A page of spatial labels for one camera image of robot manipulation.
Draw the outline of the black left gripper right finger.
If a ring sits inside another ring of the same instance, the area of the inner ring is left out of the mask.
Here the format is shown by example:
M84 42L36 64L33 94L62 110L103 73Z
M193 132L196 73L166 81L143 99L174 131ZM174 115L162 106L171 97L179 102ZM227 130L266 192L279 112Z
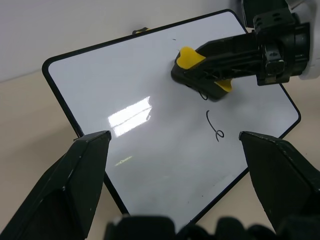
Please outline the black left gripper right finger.
M320 214L320 172L288 141L239 134L255 193L276 232L285 219Z

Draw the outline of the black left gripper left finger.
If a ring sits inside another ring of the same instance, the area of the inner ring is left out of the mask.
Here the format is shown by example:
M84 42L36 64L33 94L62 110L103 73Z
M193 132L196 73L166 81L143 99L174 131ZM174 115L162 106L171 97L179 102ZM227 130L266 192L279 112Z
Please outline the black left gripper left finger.
M84 240L100 200L110 131L76 139L38 180L2 240Z

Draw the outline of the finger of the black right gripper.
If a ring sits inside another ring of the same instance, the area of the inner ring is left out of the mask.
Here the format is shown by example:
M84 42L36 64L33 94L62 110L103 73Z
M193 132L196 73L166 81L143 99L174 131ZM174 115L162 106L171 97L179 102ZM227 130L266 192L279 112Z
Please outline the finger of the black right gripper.
M261 59L261 52L254 32L211 40L195 51L203 57L214 60Z
M253 76L260 72L262 61L262 54L258 50L212 55L185 70L184 76L210 81Z

